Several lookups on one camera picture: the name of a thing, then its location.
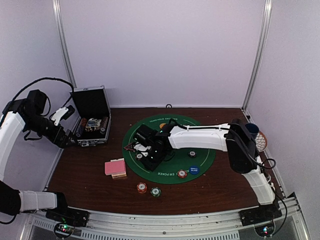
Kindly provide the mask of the orange chip bottom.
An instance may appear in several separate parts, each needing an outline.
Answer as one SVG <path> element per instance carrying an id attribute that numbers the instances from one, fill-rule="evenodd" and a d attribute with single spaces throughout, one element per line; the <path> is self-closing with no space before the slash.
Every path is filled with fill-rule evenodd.
<path id="1" fill-rule="evenodd" d="M 187 173 L 185 170 L 183 170 L 183 169 L 181 169 L 181 170 L 179 170 L 179 171 L 177 172 L 177 176 L 178 176 L 179 178 L 182 178 L 182 179 L 186 178 L 187 175 L 188 175 L 188 173 Z"/>

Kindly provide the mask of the blue small blind button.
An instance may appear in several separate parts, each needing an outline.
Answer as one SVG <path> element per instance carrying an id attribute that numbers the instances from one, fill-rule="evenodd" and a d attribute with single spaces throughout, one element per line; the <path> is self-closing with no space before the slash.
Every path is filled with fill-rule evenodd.
<path id="1" fill-rule="evenodd" d="M 197 165 L 192 165 L 189 167 L 189 173 L 191 175 L 198 175 L 200 173 L 200 167 Z"/>

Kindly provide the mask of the orange chip stack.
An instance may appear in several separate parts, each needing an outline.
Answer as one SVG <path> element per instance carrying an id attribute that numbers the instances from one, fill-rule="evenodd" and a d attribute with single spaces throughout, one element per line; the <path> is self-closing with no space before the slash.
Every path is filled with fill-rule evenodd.
<path id="1" fill-rule="evenodd" d="M 137 188 L 137 192 L 140 194 L 145 194 L 148 190 L 147 184 L 144 182 L 138 183 L 136 188 Z"/>

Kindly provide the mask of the green chip stack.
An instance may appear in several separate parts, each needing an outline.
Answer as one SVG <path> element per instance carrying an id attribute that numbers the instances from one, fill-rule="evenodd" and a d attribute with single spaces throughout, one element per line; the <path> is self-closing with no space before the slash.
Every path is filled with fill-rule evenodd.
<path id="1" fill-rule="evenodd" d="M 153 187 L 153 188 L 151 188 L 151 190 L 150 190 L 150 194 L 153 196 L 153 197 L 159 197 L 159 196 L 161 196 L 161 194 L 162 194 L 162 191 L 161 191 L 161 189 L 159 188 L 159 187 Z"/>

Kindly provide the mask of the red-backed card deck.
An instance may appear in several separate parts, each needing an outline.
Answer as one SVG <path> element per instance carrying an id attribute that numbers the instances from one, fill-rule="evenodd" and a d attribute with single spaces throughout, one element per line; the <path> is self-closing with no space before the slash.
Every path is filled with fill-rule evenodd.
<path id="1" fill-rule="evenodd" d="M 124 160 L 108 161 L 104 163 L 104 174 L 106 176 L 119 175 L 126 172 Z"/>

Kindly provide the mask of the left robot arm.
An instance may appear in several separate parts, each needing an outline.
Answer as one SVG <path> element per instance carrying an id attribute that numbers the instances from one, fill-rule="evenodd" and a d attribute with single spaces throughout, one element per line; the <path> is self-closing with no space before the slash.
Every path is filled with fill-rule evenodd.
<path id="1" fill-rule="evenodd" d="M 73 133 L 65 131 L 61 120 L 68 119 L 74 112 L 72 105 L 59 108 L 51 118 L 43 115 L 48 96 L 36 89 L 26 98 L 10 101 L 0 118 L 0 178 L 4 179 L 7 162 L 12 148 L 21 132 L 35 132 L 39 138 L 46 137 L 51 143 L 64 149 L 71 142 Z M 61 222 L 72 218 L 66 197 L 61 192 L 45 192 L 13 189 L 0 183 L 0 211 L 9 216 L 23 212 L 51 210 Z"/>

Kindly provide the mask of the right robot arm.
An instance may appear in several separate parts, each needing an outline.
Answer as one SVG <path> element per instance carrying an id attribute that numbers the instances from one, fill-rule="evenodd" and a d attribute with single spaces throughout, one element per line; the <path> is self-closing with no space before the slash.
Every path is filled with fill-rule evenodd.
<path id="1" fill-rule="evenodd" d="M 160 130 L 142 124 L 134 133 L 134 150 L 142 156 L 140 161 L 154 171 L 172 150 L 212 149 L 228 154 L 230 168 L 248 181 L 258 203 L 259 220 L 268 220 L 275 212 L 275 188 L 265 170 L 254 137 L 246 126 L 234 119 L 219 125 L 190 126 L 171 118 Z"/>

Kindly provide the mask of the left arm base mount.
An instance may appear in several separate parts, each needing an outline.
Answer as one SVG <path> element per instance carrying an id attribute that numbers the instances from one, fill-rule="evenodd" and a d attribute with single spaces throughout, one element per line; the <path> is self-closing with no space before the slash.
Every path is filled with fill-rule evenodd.
<path id="1" fill-rule="evenodd" d="M 73 227 L 86 227 L 90 213 L 85 210 L 67 208 L 66 210 L 49 209 L 45 217 Z"/>

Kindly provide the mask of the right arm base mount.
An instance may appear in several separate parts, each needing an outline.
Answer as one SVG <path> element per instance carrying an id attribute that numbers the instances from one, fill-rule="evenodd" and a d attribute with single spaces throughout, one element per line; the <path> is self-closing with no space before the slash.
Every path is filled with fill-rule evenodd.
<path id="1" fill-rule="evenodd" d="M 281 216 L 281 210 L 265 210 L 260 208 L 251 208 L 239 212 L 239 217 L 243 227 L 271 221 L 276 218 L 280 218 Z"/>

